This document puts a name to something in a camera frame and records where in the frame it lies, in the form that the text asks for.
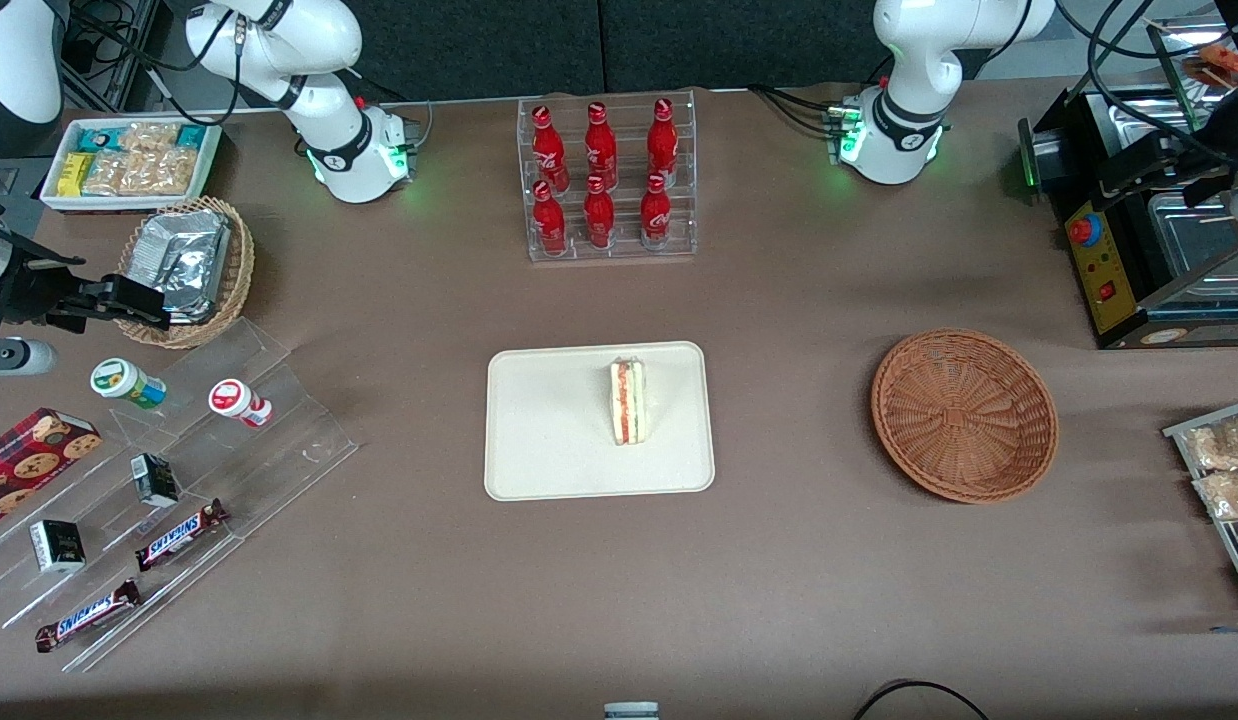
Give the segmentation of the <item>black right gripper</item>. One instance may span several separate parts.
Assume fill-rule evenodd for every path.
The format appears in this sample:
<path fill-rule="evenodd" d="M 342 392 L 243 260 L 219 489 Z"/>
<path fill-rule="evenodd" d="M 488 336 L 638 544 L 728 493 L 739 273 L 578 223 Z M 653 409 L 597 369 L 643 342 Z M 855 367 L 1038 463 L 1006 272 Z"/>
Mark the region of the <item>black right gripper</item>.
<path fill-rule="evenodd" d="M 93 299 L 74 299 L 80 278 L 72 266 L 87 264 L 12 233 L 0 204 L 0 328 L 2 324 L 53 327 L 80 334 L 88 320 L 130 322 L 167 332 L 165 294 L 120 273 L 103 275 Z"/>

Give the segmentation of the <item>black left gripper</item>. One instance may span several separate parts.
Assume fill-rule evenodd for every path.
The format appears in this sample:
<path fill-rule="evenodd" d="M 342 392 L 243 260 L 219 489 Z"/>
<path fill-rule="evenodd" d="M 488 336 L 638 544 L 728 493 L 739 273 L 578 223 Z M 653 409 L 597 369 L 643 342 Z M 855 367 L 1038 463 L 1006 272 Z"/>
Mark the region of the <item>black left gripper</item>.
<path fill-rule="evenodd" d="M 1113 208 L 1127 197 L 1177 191 L 1198 207 L 1231 192 L 1236 169 L 1207 151 L 1190 147 L 1167 129 L 1154 129 L 1096 167 L 1096 205 Z"/>

